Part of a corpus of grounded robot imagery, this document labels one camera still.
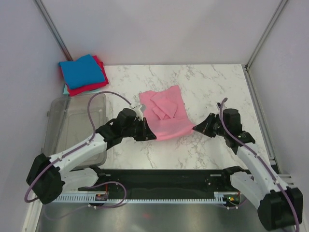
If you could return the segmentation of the pink t shirt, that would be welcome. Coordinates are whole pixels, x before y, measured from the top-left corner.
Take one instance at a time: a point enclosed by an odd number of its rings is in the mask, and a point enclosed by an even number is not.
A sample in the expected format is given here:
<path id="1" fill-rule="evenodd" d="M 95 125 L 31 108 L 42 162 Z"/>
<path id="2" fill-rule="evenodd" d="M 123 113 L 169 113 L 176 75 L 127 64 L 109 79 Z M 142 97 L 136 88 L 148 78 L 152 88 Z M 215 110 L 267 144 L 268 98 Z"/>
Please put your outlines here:
<path id="1" fill-rule="evenodd" d="M 148 126 L 157 141 L 165 141 L 193 133 L 194 123 L 189 119 L 178 85 L 155 92 L 139 94 Z"/>

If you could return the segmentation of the clear plastic bin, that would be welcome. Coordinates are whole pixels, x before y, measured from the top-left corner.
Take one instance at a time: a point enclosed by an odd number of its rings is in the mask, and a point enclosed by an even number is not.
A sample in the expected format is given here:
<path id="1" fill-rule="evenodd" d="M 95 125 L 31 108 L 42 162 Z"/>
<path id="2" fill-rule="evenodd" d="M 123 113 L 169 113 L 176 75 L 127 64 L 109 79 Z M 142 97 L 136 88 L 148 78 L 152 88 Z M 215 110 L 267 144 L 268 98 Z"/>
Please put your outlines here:
<path id="1" fill-rule="evenodd" d="M 48 112 L 47 132 L 41 153 L 50 156 L 62 152 L 92 135 L 93 128 L 88 117 L 87 105 L 93 95 L 65 96 L 53 100 Z M 104 94 L 96 96 L 91 101 L 90 115 L 95 128 L 107 122 Z M 74 169 L 103 165 L 106 158 L 105 151 L 89 158 Z"/>

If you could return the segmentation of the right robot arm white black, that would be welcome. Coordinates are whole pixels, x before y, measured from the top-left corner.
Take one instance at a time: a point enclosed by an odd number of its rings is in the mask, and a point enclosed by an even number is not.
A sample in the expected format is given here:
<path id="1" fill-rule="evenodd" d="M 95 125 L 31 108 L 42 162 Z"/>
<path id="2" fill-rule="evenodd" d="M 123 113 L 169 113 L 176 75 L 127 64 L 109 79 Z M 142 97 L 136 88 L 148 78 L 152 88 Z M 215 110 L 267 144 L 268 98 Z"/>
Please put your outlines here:
<path id="1" fill-rule="evenodd" d="M 250 171 L 239 166 L 224 169 L 221 178 L 226 190 L 236 188 L 257 210 L 259 220 L 267 231 L 294 227 L 300 230 L 303 214 L 303 194 L 290 187 L 258 154 L 255 139 L 242 128 L 237 109 L 220 109 L 211 113 L 194 131 L 210 138 L 221 136 L 226 145 L 242 160 Z"/>

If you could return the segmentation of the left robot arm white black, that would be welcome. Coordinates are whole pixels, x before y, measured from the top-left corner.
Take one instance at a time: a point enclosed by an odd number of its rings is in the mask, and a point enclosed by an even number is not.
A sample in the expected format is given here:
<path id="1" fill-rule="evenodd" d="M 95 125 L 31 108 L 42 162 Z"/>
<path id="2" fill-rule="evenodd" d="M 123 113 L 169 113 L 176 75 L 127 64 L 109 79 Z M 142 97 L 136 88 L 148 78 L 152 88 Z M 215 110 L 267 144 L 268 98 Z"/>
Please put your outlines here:
<path id="1" fill-rule="evenodd" d="M 106 124 L 94 129 L 93 134 L 73 147 L 47 157 L 39 154 L 33 161 L 26 183 L 35 200 L 49 204 L 63 191 L 64 176 L 87 159 L 120 144 L 123 138 L 137 142 L 155 140 L 146 118 L 140 118 L 129 108 L 123 109 Z"/>

